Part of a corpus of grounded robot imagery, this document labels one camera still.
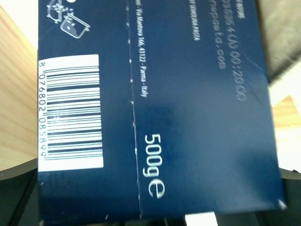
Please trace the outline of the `blue Barilla pasta box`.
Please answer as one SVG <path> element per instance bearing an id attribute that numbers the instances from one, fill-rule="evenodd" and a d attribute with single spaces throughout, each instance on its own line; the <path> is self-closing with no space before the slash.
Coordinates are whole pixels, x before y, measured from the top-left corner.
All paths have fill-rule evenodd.
<path id="1" fill-rule="evenodd" d="M 40 220 L 285 208 L 254 0 L 38 2 Z"/>

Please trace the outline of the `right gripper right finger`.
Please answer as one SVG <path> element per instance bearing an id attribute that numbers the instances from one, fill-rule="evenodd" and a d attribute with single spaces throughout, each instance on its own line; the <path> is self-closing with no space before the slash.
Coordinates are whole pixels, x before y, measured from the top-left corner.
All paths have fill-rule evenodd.
<path id="1" fill-rule="evenodd" d="M 219 226 L 299 226 L 301 174 L 278 166 L 241 166 L 215 177 Z"/>

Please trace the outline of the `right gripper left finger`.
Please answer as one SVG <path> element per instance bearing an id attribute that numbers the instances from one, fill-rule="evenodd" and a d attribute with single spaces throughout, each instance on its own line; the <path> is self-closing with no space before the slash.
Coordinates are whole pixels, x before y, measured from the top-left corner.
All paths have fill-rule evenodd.
<path id="1" fill-rule="evenodd" d="M 36 159 L 0 171 L 0 224 L 39 224 Z"/>

